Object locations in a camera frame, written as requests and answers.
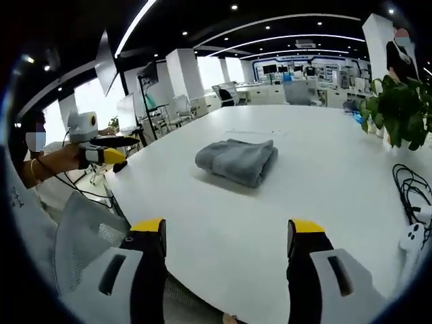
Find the bracelet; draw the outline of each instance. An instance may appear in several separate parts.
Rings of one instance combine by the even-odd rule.
[[[35,161],[36,161],[36,159],[33,159],[33,160],[30,162],[30,172],[32,173],[32,176],[33,176],[33,178],[34,178],[34,181],[36,181],[36,184],[41,184],[42,181],[39,180],[39,179],[36,177],[36,175],[34,174],[34,170],[33,170],[33,163],[34,163]]]

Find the window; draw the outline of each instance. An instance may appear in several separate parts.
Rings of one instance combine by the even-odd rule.
[[[235,57],[226,57],[229,79],[236,82],[244,82],[242,62]]]
[[[75,101],[78,113],[94,111],[98,129],[108,127],[112,117],[117,115],[117,103],[125,97],[120,76],[114,80],[108,95],[103,94],[99,80],[93,79],[75,88]]]
[[[225,83],[221,62],[217,57],[197,57],[202,87],[204,90]]]
[[[63,142],[66,130],[60,114],[59,101],[51,103],[43,110],[43,113],[45,115],[45,130],[47,132],[45,145],[53,142]]]

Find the white table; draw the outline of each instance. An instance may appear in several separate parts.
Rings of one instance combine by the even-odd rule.
[[[206,174],[195,154],[219,140],[274,139],[269,177],[248,189]],[[247,323],[287,323],[287,224],[322,225],[391,295],[406,218],[392,178],[397,158],[339,109],[224,107],[130,157],[107,180],[130,223],[167,220],[167,268],[214,307]],[[432,150],[401,161],[432,182]]]

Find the ceiling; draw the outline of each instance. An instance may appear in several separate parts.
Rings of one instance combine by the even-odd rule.
[[[94,60],[104,29],[108,31],[114,53],[130,22],[146,3],[145,0],[69,0],[66,4],[58,0],[40,0],[30,4],[26,2],[26,9],[23,11],[20,1],[22,0],[14,1],[16,17],[31,26],[22,33],[28,40],[22,47],[22,52],[29,54],[35,62],[21,62],[16,68],[16,74],[22,75],[24,84],[16,103],[19,107],[23,107],[48,83]],[[331,34],[364,39],[362,25],[373,12],[403,20],[423,53],[430,54],[431,45],[425,36],[430,35],[429,22],[416,16],[418,8],[413,6],[415,2],[416,0],[412,0],[407,4],[398,0],[398,4],[389,4],[378,1],[352,3],[332,0],[293,3],[266,0],[257,5],[248,0],[158,0],[138,23],[123,48],[120,55],[123,57],[122,66],[126,70],[143,66],[150,60],[163,59],[176,48],[194,47],[197,55],[211,55],[215,51],[209,51],[209,47],[224,49],[262,38],[293,34]],[[238,6],[237,10],[231,9],[233,4]],[[393,17],[388,14],[390,6],[397,8]],[[295,14],[333,14],[359,20],[312,15],[271,20],[239,28],[245,24]],[[406,23],[403,16],[408,16],[412,23]],[[218,36],[233,28],[238,29]],[[236,50],[242,51],[238,52],[240,58],[247,56],[244,53],[255,55],[292,50],[295,49],[294,44],[298,39],[311,39],[318,49],[348,52],[342,56],[368,58],[366,43],[322,36],[268,40]],[[234,55],[232,51],[218,54],[219,57]],[[46,72],[43,68],[48,63],[54,66]]]

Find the gray towel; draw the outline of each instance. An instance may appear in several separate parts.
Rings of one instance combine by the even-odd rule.
[[[277,156],[277,148],[269,140],[250,144],[229,139],[206,146],[195,157],[201,169],[231,181],[256,188],[267,175]]]

